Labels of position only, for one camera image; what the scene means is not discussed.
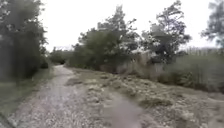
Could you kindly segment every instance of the shrub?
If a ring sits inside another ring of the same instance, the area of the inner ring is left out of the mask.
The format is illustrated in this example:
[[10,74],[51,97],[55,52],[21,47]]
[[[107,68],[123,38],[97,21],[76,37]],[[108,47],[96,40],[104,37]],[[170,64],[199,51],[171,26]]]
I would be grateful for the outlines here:
[[159,81],[194,89],[221,91],[224,61],[217,55],[186,55],[168,65]]

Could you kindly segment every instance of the green tree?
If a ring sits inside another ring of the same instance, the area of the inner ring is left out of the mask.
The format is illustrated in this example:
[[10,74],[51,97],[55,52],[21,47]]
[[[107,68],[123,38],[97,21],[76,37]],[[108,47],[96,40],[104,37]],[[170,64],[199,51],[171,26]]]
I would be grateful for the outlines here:
[[124,16],[122,6],[118,6],[115,14],[105,22],[98,23],[97,28],[81,33],[80,45],[75,46],[73,55],[77,61],[73,59],[73,62],[96,70],[107,67],[114,72],[116,66],[137,48],[137,34],[131,27],[135,19],[126,23]]
[[209,16],[208,27],[202,32],[208,40],[216,40],[217,44],[224,47],[224,1],[216,0],[209,4],[212,13]]
[[1,0],[1,60],[16,78],[31,77],[41,65],[46,43],[38,20],[41,5],[39,0]]
[[182,21],[183,17],[181,2],[177,0],[157,15],[158,23],[150,22],[150,31],[142,33],[142,45],[145,50],[156,54],[156,62],[172,62],[179,46],[191,39],[185,34],[186,25]]

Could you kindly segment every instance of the ground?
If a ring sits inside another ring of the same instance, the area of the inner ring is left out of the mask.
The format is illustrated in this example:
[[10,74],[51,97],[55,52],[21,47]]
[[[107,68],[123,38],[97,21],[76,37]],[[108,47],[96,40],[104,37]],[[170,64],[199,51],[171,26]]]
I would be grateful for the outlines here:
[[9,120],[17,128],[223,128],[224,96],[54,67]]

